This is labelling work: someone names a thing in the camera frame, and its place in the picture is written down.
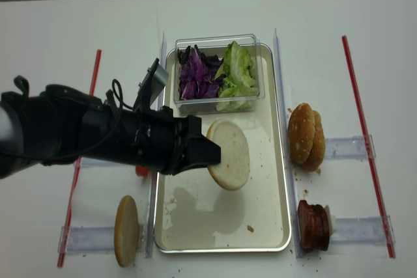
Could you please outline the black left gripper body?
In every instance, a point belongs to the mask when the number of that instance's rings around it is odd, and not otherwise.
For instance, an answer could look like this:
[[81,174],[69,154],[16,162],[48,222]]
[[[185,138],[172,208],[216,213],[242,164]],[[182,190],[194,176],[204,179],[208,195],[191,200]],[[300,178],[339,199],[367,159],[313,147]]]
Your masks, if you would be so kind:
[[174,117],[173,110],[124,110],[107,140],[107,160],[140,165],[166,175],[202,167],[201,119]]

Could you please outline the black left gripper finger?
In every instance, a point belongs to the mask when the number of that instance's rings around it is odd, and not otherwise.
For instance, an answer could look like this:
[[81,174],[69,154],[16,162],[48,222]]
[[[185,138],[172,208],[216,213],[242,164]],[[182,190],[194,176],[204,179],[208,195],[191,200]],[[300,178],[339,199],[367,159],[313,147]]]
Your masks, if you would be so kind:
[[217,165],[221,148],[203,135],[187,135],[182,152],[182,171]]

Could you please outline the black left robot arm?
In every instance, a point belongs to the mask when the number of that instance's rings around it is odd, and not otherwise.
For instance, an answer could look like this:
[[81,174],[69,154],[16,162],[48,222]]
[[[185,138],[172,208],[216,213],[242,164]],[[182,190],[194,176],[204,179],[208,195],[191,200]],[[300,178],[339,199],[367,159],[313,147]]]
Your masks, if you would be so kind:
[[155,80],[143,80],[133,110],[63,85],[28,95],[1,95],[1,177],[37,164],[68,165],[78,158],[139,165],[166,175],[217,165],[220,147],[201,133],[201,119],[176,118],[167,106],[155,111]]

